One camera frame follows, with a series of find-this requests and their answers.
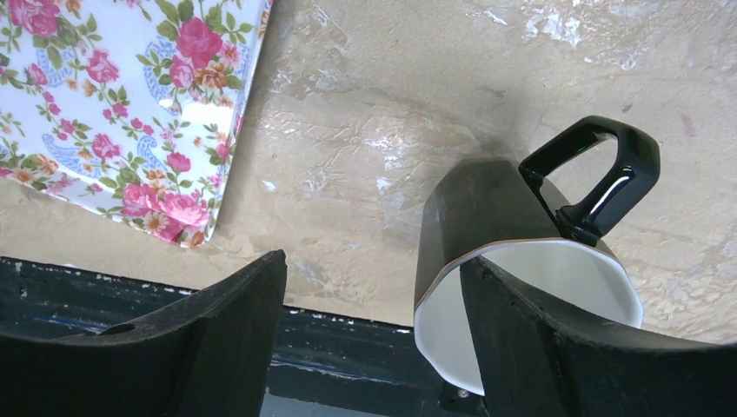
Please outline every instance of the black handle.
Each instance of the black handle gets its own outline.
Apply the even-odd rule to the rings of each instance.
[[[595,243],[653,188],[661,174],[658,143],[648,134],[622,122],[588,116],[564,130],[528,156],[521,172],[538,180],[607,138],[617,138],[614,166],[583,200],[556,210],[560,225],[576,239]]]

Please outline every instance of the floral plate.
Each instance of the floral plate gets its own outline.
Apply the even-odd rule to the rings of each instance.
[[[0,0],[0,177],[212,235],[272,0]]]

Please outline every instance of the mug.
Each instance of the mug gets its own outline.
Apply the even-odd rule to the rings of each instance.
[[[546,176],[614,136],[614,166],[576,204]],[[484,256],[527,284],[635,328],[642,304],[601,238],[655,185],[660,151],[646,133],[581,119],[522,163],[461,162],[425,203],[415,281],[415,343],[447,382],[483,395],[460,266]]]

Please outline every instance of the beige tabletop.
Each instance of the beige tabletop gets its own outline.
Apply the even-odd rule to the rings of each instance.
[[[203,288],[283,248],[289,305],[409,324],[440,178],[594,114],[661,144],[660,182],[605,239],[645,328],[737,341],[735,6],[277,0],[210,243],[182,249],[1,181],[0,255]],[[553,180],[575,200],[613,154]]]

